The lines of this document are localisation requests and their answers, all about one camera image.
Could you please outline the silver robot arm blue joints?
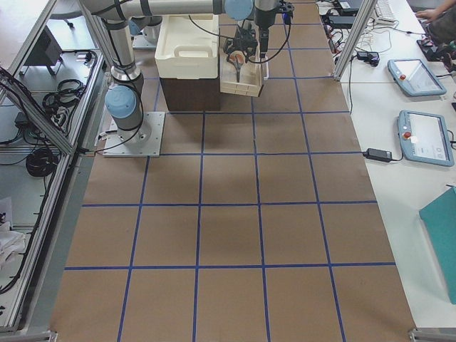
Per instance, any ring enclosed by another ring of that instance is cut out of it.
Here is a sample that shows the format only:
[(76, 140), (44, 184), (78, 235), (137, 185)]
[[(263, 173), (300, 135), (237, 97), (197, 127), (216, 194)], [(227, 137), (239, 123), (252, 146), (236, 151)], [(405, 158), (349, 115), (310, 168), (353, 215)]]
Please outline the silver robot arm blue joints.
[(224, 1), (82, 1), (91, 15), (103, 23), (103, 34), (108, 37), (108, 51), (113, 67), (111, 75), (116, 83), (132, 89), (144, 84), (142, 71), (137, 66), (130, 42), (129, 20), (154, 19), (163, 15), (225, 14)]

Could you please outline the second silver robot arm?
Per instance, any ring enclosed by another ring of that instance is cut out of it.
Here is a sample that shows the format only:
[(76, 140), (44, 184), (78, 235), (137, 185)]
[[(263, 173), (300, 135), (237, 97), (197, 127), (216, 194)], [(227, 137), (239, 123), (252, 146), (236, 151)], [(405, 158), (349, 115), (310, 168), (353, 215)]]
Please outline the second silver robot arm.
[(269, 49), (269, 28), (275, 24), (276, 16), (281, 15), (283, 22), (291, 28), (294, 5), (287, 1), (224, 1), (225, 14), (237, 22), (234, 37), (227, 38), (224, 52), (228, 55), (240, 52), (246, 62), (266, 63)]

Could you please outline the person hand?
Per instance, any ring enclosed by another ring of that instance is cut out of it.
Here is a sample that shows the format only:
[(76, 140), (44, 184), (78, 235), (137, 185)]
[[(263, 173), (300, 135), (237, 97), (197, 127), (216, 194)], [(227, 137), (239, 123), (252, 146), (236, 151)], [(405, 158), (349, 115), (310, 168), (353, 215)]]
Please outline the person hand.
[(440, 16), (441, 12), (437, 9), (426, 9), (422, 11), (417, 11), (415, 16), (418, 19), (426, 19), (427, 21), (434, 21)]

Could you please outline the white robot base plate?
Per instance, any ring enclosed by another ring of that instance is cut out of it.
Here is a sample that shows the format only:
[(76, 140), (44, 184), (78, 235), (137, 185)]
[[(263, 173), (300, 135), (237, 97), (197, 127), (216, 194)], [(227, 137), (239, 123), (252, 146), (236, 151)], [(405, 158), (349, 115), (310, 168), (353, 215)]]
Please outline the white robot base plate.
[(165, 123), (165, 112), (145, 112), (139, 132), (119, 130), (114, 119), (111, 119), (109, 134), (105, 140), (102, 153), (106, 157), (159, 157), (162, 134)]

